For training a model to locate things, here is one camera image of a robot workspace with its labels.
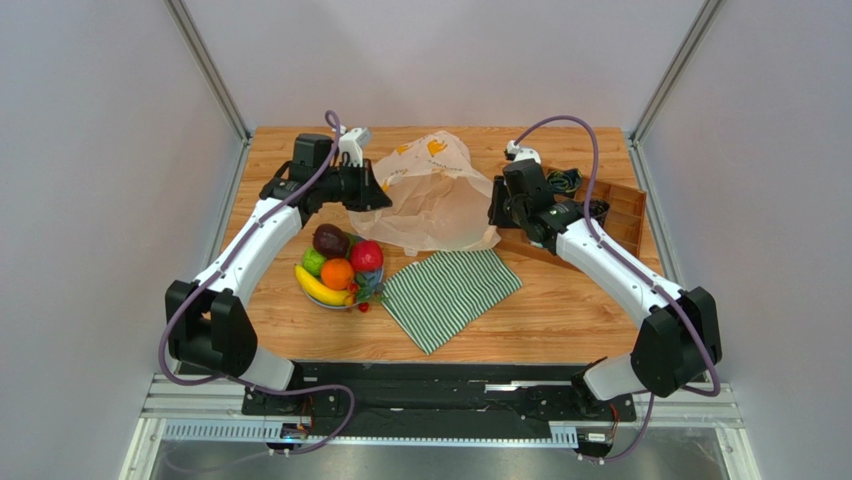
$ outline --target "orange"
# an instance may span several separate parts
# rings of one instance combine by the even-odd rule
[[[355,280],[355,269],[345,258],[332,258],[323,264],[320,278],[332,290],[346,290]]]

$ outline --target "metal frame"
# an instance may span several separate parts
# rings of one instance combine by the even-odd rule
[[[533,386],[538,382],[524,382]],[[552,385],[554,382],[542,382]],[[706,388],[706,384],[693,386]],[[483,392],[517,388],[516,384],[483,384]],[[298,416],[245,416],[241,413],[244,389],[228,380],[216,380],[194,388],[174,385],[163,375],[155,375],[139,423],[128,450],[120,478],[148,479],[162,441],[254,442],[265,444],[301,443],[301,439],[281,438],[282,424],[295,424]],[[624,426],[638,427],[647,411],[648,394],[634,395],[637,419]],[[458,446],[493,448],[557,448],[577,445],[578,427],[606,427],[608,422],[550,422],[550,439],[484,440],[442,438],[339,437],[335,445]],[[716,432],[722,459],[733,479],[759,479],[746,434],[730,385],[722,385],[715,398],[676,392],[656,400],[649,428],[709,428]],[[314,443],[319,436],[308,437]]]
[[[243,167],[248,157],[251,132],[246,127],[239,110],[225,87],[210,55],[199,35],[192,17],[183,0],[164,0],[175,23],[186,39],[202,72],[210,84],[235,134],[243,141],[243,149],[237,162],[234,178],[221,210],[221,223],[216,237],[212,240],[210,259],[216,256],[225,236],[229,212],[233,207],[239,189]],[[680,78],[684,68],[698,48],[701,39],[708,31],[719,8],[725,0],[706,0],[696,16],[689,33],[678,49],[660,85],[652,96],[636,128],[625,134],[640,188],[649,193],[647,213],[651,223],[654,240],[660,252],[660,260],[666,276],[678,283],[681,273],[678,262],[671,250],[668,231],[660,215],[656,201],[655,188],[648,175],[642,151],[642,141],[647,136],[654,120],[665,104],[670,92]],[[706,388],[706,384],[696,384]],[[485,388],[500,389],[509,385],[487,385]],[[248,417],[241,413],[243,388],[227,380],[218,380],[207,385],[184,388],[171,384],[162,375],[155,375],[137,423],[130,448],[122,467],[121,477],[126,480],[147,480],[153,471],[160,442],[176,439],[194,439],[208,441],[244,441],[266,443],[270,439],[277,442],[287,441],[274,435],[280,432],[282,423],[295,423],[298,417]],[[635,395],[635,408],[638,419],[644,417],[648,397]],[[334,444],[355,445],[440,445],[440,446],[481,446],[481,447],[521,447],[521,448],[570,448],[576,445],[576,428],[600,427],[604,422],[550,422],[551,439],[535,441],[524,440],[482,440],[482,439],[426,439],[426,438],[366,438],[341,437]],[[656,400],[654,415],[649,428],[712,428],[715,430],[722,447],[722,457],[730,478],[759,479],[755,459],[752,455],[745,426],[737,408],[733,392],[728,384],[723,384],[722,394],[716,398],[677,392],[669,398]],[[320,437],[308,438],[308,443],[318,441]]]
[[[178,27],[178,30],[180,30],[184,40],[186,40],[186,45],[192,52],[192,56],[195,57],[195,61],[198,62],[198,67],[201,68],[201,73],[203,73],[204,78],[207,79],[207,83],[210,85],[210,90],[219,102],[219,106],[222,107],[222,112],[224,112],[225,117],[231,124],[234,134],[242,140],[245,145],[251,138],[252,133],[246,126],[246,122],[243,120],[242,115],[240,115],[240,111],[237,108],[236,103],[234,103],[234,99],[231,97],[231,94],[228,92],[228,88],[225,86],[225,82],[222,80],[219,70],[216,69],[216,64],[213,63],[213,59],[210,57],[210,53],[207,51],[207,47],[204,45],[204,41],[198,33],[198,28],[196,28],[195,22],[192,21],[192,15],[189,14],[189,9],[186,7],[183,0],[163,0],[163,3],[166,4],[166,7],[169,9],[169,13],[172,14],[175,25]]]
[[[663,105],[665,105],[672,88],[674,88],[678,79],[680,79],[686,65],[692,59],[692,56],[701,44],[701,40],[707,34],[710,25],[712,25],[713,20],[715,20],[716,15],[719,13],[719,9],[725,2],[726,0],[705,0],[701,6],[698,15],[696,15],[695,20],[692,22],[692,26],[683,39],[683,43],[681,43],[672,59],[672,63],[663,75],[659,86],[657,86],[657,90],[651,96],[651,100],[645,107],[645,111],[642,112],[636,128],[630,134],[630,140],[634,143],[641,143],[645,139],[645,136],[651,129],[651,125],[653,125],[654,120],[656,120],[657,115],[660,113]]]
[[[248,154],[251,150],[252,139],[243,142],[240,150],[240,158],[234,166],[233,176],[228,182],[228,190],[225,194],[225,200],[222,202],[222,207],[219,210],[219,225],[216,227],[216,236],[213,237],[210,247],[208,248],[207,259],[201,268],[207,268],[208,265],[216,260],[219,252],[222,250],[222,244],[225,242],[225,233],[228,230],[228,221],[231,218],[231,211],[234,209],[234,203],[237,201],[237,193],[240,190],[240,182],[243,179]]]

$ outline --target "metal floor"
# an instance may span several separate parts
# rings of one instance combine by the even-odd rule
[[[613,452],[624,449],[635,430],[620,428]],[[226,463],[265,447],[251,443],[163,442],[175,465],[204,468]],[[264,457],[214,473],[187,476],[158,461],[152,479],[727,479],[712,428],[650,429],[639,448],[620,463],[579,462],[574,452],[540,448],[328,446],[301,457]]]

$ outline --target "striped cloth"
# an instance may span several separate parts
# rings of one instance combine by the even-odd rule
[[[519,288],[521,279],[494,250],[436,252],[390,277],[382,303],[414,343],[431,354]]]

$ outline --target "red apple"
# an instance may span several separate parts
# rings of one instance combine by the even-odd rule
[[[349,257],[349,263],[356,272],[378,270],[382,268],[384,262],[385,256],[382,254],[381,247],[372,240],[356,243]]]

